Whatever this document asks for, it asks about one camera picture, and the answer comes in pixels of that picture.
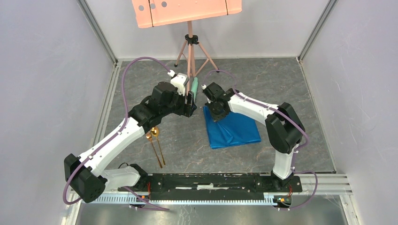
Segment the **blue cloth napkin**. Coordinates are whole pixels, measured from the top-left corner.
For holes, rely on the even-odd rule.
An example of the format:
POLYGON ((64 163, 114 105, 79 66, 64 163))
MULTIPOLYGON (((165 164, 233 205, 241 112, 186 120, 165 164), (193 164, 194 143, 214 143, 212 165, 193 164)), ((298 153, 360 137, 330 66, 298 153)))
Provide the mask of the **blue cloth napkin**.
POLYGON ((255 120, 239 113, 229 113, 215 122, 207 106, 203 107, 209 145, 212 149, 261 142, 255 120))

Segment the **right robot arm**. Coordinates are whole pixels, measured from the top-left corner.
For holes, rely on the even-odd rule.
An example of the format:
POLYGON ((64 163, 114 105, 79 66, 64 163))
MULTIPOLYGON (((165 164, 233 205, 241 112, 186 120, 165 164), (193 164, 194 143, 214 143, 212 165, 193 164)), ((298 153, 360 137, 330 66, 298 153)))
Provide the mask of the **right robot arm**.
POLYGON ((214 122, 227 118, 230 113, 237 113, 266 126, 269 141, 276 150, 271 186, 276 191, 284 191, 293 176, 293 152, 302 138, 308 138, 293 107, 286 102, 281 105, 264 103, 233 88, 223 90, 214 82, 201 88, 214 122))

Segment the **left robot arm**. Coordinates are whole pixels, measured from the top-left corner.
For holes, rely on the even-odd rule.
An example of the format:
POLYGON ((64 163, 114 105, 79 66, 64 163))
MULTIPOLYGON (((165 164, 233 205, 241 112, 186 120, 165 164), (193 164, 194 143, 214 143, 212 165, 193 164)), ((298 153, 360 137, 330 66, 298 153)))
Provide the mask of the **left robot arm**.
POLYGON ((136 141, 170 115, 190 117, 196 110, 194 94, 180 93, 179 88, 169 82, 158 83, 151 93, 135 105, 111 133, 103 140, 79 156, 69 154, 64 159, 65 180, 63 193, 66 204, 72 202, 66 198, 68 188, 72 188, 81 200, 90 203, 105 190, 128 186, 142 191, 147 186, 147 177, 137 169, 128 166, 125 169, 106 170, 107 165, 131 143, 136 141))

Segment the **mint green flashlight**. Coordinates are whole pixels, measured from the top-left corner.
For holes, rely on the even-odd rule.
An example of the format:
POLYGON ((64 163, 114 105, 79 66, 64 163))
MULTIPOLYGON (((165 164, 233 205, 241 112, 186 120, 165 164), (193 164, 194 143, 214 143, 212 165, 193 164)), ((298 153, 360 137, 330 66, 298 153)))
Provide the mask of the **mint green flashlight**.
POLYGON ((198 90, 199 81, 197 77, 194 77, 192 85, 191 85, 191 92, 193 93, 193 100, 196 102, 196 95, 198 90))

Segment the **gold fork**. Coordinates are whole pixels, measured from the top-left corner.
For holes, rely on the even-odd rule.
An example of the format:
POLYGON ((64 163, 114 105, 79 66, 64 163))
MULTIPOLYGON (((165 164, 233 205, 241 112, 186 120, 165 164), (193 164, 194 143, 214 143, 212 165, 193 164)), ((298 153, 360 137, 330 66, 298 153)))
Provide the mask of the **gold fork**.
POLYGON ((163 166, 162 166, 162 164, 161 164, 161 162, 160 162, 159 156, 158 156, 158 154, 157 154, 157 152, 156 152, 155 146, 154 146, 154 144, 153 144, 153 137, 152 137, 152 134, 151 134, 150 132, 147 132, 147 133, 145 134, 145 136, 146 136, 147 140, 151 143, 151 146, 152 146, 153 151, 154 151, 154 153, 155 153, 155 156, 156 156, 156 159, 157 159, 157 161, 158 161, 159 167, 160 167, 160 168, 163 168, 163 166))

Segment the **pink music stand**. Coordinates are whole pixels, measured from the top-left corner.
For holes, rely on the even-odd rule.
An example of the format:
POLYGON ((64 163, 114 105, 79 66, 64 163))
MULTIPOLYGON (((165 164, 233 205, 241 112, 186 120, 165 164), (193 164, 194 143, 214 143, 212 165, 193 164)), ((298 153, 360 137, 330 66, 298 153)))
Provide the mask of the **pink music stand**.
POLYGON ((199 37, 193 33, 192 22, 218 16, 233 15, 242 11, 241 0, 133 0, 133 8, 136 13, 136 21, 139 28, 151 28, 175 23, 187 23, 188 33, 185 35, 184 44, 174 64, 179 61, 188 49, 187 75, 195 78, 207 63, 211 63, 214 69, 217 65, 208 54, 199 37), (199 69, 195 65, 194 46, 204 53, 206 60, 199 69))

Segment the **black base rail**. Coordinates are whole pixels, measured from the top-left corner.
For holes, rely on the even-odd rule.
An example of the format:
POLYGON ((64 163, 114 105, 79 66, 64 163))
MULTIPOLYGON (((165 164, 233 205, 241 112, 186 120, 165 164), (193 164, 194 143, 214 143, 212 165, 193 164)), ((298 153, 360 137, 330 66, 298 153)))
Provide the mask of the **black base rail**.
POLYGON ((300 177, 280 181, 270 173, 153 173, 131 190, 150 200, 262 200, 264 193, 301 193, 300 177))

